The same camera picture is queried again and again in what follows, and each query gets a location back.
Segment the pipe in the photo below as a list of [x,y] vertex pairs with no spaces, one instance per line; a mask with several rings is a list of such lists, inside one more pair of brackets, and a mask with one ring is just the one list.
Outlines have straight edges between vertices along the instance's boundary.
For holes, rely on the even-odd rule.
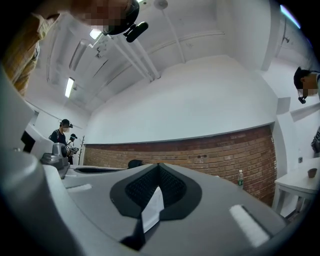
[[173,36],[174,36],[176,45],[178,46],[178,49],[179,49],[182,62],[183,62],[183,63],[186,63],[186,59],[185,59],[184,53],[183,53],[183,51],[182,51],[181,44],[180,44],[180,42],[179,42],[179,39],[178,39],[177,33],[176,33],[176,31],[175,31],[175,28],[174,28],[174,26],[172,25],[171,20],[169,19],[169,16],[165,13],[165,11],[164,11],[164,10],[161,10],[161,11],[162,11],[163,16],[166,18],[166,20],[167,20],[168,23],[169,23],[169,26],[170,26],[171,31],[172,31],[172,33],[173,33]]
[[61,21],[63,19],[65,19],[65,17],[66,16],[62,16],[62,17],[58,18],[58,20],[53,25],[53,29],[52,29],[53,31],[51,33],[50,46],[49,46],[50,53],[46,58],[46,81],[47,82],[50,81],[51,57],[52,57],[52,54],[53,54],[53,51],[54,51],[54,48],[55,48],[55,44],[56,44],[56,41],[57,41],[57,38],[58,38],[57,35],[58,35],[59,30],[60,30]]
[[142,45],[140,44],[140,42],[138,41],[138,39],[134,40],[133,43],[135,44],[135,46],[139,49],[139,51],[142,53],[142,56],[144,57],[144,59],[146,60],[146,62],[150,65],[150,68],[152,70],[152,72],[155,74],[155,77],[157,79],[159,79],[161,76],[159,74],[159,72],[157,71],[155,65],[152,63],[149,55],[147,54],[147,52],[145,51],[145,49],[142,47]]
[[131,53],[131,55],[133,56],[133,58],[135,59],[135,61],[140,65],[140,67],[142,67],[142,69],[144,70],[146,76],[149,78],[150,82],[152,82],[154,79],[153,77],[150,75],[149,71],[147,70],[146,66],[143,64],[143,62],[141,61],[141,59],[138,57],[138,55],[135,53],[135,51],[131,48],[131,46],[128,44],[127,40],[125,40],[124,37],[120,37],[120,40],[122,41],[124,47]]
[[277,53],[276,53],[276,55],[275,55],[276,58],[279,56],[279,53],[280,53],[280,51],[281,51],[281,48],[282,48],[282,46],[283,46],[283,44],[284,44],[284,40],[286,40],[286,42],[289,43],[289,39],[286,37],[286,30],[287,30],[287,18],[284,17],[284,31],[283,31],[283,36],[282,36],[282,42],[281,42],[281,45],[280,45],[280,47],[278,48]]
[[115,42],[115,40],[108,34],[107,37],[114,44],[114,46],[118,49],[118,51],[132,64],[132,66],[140,73],[141,76],[147,78],[147,76],[142,72],[142,70],[137,66],[136,63],[125,53],[124,50],[121,49],[119,45]]

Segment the fluorescent light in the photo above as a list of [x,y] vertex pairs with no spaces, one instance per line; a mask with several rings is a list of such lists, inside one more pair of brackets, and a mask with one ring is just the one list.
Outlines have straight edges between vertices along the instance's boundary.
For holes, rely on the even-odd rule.
[[71,77],[68,79],[68,83],[66,84],[65,96],[69,98],[72,86],[74,85],[74,81]]
[[281,12],[289,19],[291,20],[299,29],[301,28],[300,24],[298,21],[292,16],[292,14],[283,6],[280,5]]
[[90,32],[90,37],[92,37],[94,40],[97,39],[97,37],[101,34],[101,31],[99,29],[92,29]]

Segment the brick wall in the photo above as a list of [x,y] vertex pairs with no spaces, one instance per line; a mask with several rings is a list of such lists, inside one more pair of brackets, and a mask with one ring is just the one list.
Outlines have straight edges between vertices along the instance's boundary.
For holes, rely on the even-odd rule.
[[132,159],[146,164],[168,163],[237,183],[243,170],[243,188],[271,206],[277,170],[269,126],[206,138],[137,144],[86,145],[84,164],[127,168]]

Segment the water bottle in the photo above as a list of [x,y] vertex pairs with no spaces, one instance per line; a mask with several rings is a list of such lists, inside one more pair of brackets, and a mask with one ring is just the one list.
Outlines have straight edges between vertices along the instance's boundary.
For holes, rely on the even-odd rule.
[[239,186],[239,188],[241,188],[241,189],[244,188],[244,174],[242,173],[242,170],[239,170],[238,186]]
[[299,148],[299,158],[298,158],[298,163],[301,164],[303,162],[303,158],[302,158],[302,153],[301,150]]

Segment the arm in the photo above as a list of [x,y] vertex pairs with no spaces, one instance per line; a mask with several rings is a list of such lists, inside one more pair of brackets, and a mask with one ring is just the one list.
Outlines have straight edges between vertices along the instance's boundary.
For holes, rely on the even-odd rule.
[[24,97],[26,94],[29,77],[31,75],[31,72],[35,69],[36,64],[37,64],[37,58],[31,59],[23,69],[19,78],[14,83],[14,87],[18,90],[18,92],[22,97]]

